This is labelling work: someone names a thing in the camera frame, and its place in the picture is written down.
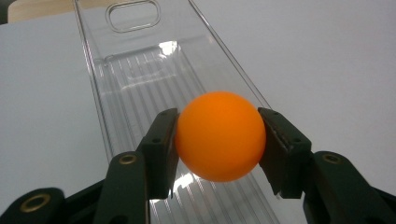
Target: transparent plastic container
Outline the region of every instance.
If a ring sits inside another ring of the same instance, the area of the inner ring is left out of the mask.
[[[205,92],[269,107],[191,0],[75,0],[75,9],[110,160],[135,150],[159,112]],[[152,223],[278,223],[253,174],[214,183],[180,161],[174,192],[150,201]]]

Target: screw hole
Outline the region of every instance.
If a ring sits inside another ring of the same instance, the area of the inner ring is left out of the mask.
[[[126,224],[128,223],[128,217],[119,215],[111,218],[109,224]]]
[[[323,155],[323,160],[325,160],[326,162],[332,163],[332,164],[340,164],[341,163],[341,159],[337,156],[332,155],[332,154]]]
[[[125,155],[119,159],[119,163],[122,165],[127,165],[134,163],[137,160],[136,155]]]
[[[385,224],[385,222],[378,217],[367,217],[365,220],[368,224]]]
[[[31,213],[40,209],[49,202],[50,202],[49,194],[47,193],[37,194],[23,202],[23,204],[21,205],[21,211],[23,213]]]

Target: clear plastic tray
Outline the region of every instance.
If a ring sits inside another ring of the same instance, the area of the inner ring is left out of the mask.
[[[269,107],[192,1],[75,0],[75,9],[109,159],[135,150],[159,112],[208,91]],[[253,174],[213,183],[180,161],[174,191],[150,201],[152,223],[278,223]]]

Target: white table surface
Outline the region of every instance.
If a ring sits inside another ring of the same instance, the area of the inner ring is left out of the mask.
[[[196,3],[313,151],[346,156],[371,185],[396,195],[395,1]],[[74,14],[0,26],[0,52],[0,212],[31,189],[67,196],[104,178]],[[264,194],[281,223],[304,223],[302,201]]]

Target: orange ball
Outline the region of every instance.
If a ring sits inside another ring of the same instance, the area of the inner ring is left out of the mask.
[[[201,178],[225,182],[246,175],[260,161],[265,128],[257,108],[243,97],[214,91],[194,99],[177,121],[179,157]]]

